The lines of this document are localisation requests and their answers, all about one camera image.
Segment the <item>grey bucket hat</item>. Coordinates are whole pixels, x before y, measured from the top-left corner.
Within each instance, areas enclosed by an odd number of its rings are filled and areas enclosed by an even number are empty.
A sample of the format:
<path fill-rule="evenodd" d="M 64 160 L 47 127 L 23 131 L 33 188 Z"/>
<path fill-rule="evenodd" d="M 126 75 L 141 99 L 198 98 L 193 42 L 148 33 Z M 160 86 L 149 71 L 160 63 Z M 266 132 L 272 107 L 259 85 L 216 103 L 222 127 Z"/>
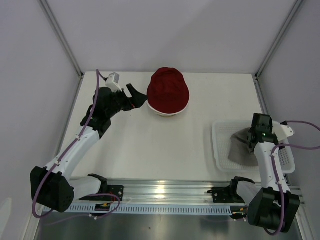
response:
<path fill-rule="evenodd" d="M 231 147 L 228 159 L 242 166 L 257 167 L 258 160 L 249 148 L 248 132 L 249 128 L 244 128 L 230 137 Z"/>

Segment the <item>red cap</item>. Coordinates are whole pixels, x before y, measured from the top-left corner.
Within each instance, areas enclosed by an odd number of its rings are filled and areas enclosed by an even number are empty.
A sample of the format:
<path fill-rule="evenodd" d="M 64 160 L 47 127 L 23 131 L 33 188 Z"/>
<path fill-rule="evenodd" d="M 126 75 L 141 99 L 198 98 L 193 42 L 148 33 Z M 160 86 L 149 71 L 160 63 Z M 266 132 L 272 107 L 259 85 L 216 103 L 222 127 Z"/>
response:
<path fill-rule="evenodd" d="M 147 98 L 149 105 L 156 111 L 163 114 L 176 114 L 187 107 L 190 91 L 179 70 L 162 67 L 151 77 Z"/>

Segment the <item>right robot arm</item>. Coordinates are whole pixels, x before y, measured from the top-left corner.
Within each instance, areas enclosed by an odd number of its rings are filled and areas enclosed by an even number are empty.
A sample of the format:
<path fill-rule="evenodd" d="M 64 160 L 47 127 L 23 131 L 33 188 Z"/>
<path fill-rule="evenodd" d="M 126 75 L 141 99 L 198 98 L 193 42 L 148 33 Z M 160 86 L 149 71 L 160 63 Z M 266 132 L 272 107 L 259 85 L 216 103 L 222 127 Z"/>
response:
<path fill-rule="evenodd" d="M 290 230 L 300 206 L 300 198 L 291 193 L 285 181 L 279 154 L 284 148 L 280 142 L 292 137 L 294 130 L 281 124 L 278 133 L 279 136 L 269 115 L 254 113 L 247 140 L 257 159 L 261 187 L 257 188 L 249 179 L 235 177 L 227 193 L 233 202 L 243 199 L 248 223 L 263 228 L 271 236 Z"/>

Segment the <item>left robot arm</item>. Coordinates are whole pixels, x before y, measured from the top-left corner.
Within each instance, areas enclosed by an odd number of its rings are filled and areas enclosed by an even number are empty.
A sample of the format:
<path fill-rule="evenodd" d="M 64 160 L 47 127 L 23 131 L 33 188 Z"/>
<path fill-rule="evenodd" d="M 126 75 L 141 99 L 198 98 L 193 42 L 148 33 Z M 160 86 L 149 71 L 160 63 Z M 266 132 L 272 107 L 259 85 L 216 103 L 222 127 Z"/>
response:
<path fill-rule="evenodd" d="M 147 95 L 127 84 L 131 96 L 123 89 L 113 91 L 109 87 L 96 89 L 93 104 L 80 123 L 79 132 L 70 144 L 46 166 L 36 166 L 30 173 L 32 212 L 36 218 L 36 205 L 52 211 L 65 212 L 75 200 L 92 198 L 103 200 L 108 194 L 108 180 L 96 174 L 72 181 L 71 176 L 86 153 L 104 136 L 111 119 L 121 111 L 141 108 Z"/>

